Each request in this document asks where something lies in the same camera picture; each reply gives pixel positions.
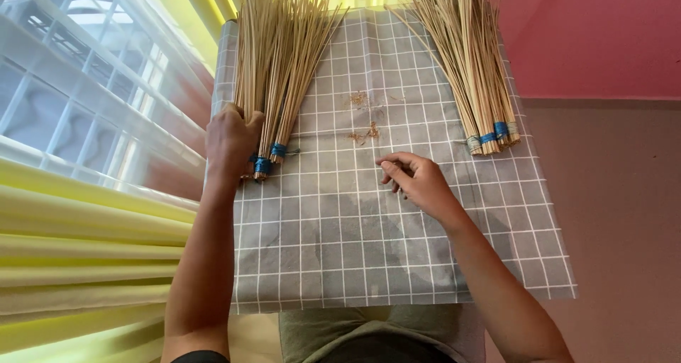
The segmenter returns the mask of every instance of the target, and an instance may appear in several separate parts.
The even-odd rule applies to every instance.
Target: broom bundle
[[[428,49],[452,86],[471,154],[489,155],[519,142],[498,50],[498,10],[489,0],[412,1],[442,58],[439,63]],[[386,9],[419,37],[404,18]]]
[[[244,177],[266,178],[272,162],[283,162],[321,53],[345,16],[337,19],[339,11],[329,0],[244,0],[234,100],[247,121],[253,110],[265,114],[258,153]]]

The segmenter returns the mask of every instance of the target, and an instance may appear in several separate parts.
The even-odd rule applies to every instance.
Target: tablecloth
[[[425,34],[410,13],[398,13]],[[237,26],[227,22],[213,114],[232,100],[236,44]],[[502,44],[500,50],[511,75]],[[374,159],[399,150],[438,163],[533,295],[574,298],[546,180],[514,79],[507,81],[522,143],[472,158],[452,89],[422,43],[388,11],[350,11],[302,102],[288,146],[300,153],[237,194],[232,312],[470,302],[443,229],[379,184]]]

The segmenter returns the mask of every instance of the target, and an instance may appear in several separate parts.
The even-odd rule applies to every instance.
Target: yellow curtain
[[[0,158],[0,363],[147,363],[195,213]]]

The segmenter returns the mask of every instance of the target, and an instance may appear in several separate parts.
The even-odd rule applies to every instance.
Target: wall
[[[575,361],[681,362],[681,103],[524,106],[580,296],[543,305]]]
[[[680,0],[502,0],[500,6],[521,96],[681,99]]]

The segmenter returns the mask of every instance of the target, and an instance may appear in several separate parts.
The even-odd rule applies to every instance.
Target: blue string binding
[[[497,137],[495,136],[494,133],[487,133],[485,135],[480,136],[480,143],[484,144],[485,142],[490,142],[490,141],[495,141]]]
[[[506,126],[506,123],[499,121],[494,123],[494,132],[497,134],[497,140],[501,140],[509,134],[509,128]]]
[[[286,145],[275,142],[270,147],[270,152],[273,156],[286,157]]]
[[[258,157],[255,160],[255,165],[253,166],[253,171],[258,173],[264,173],[264,174],[269,174],[270,173],[270,167],[272,167],[272,162],[265,157]]]

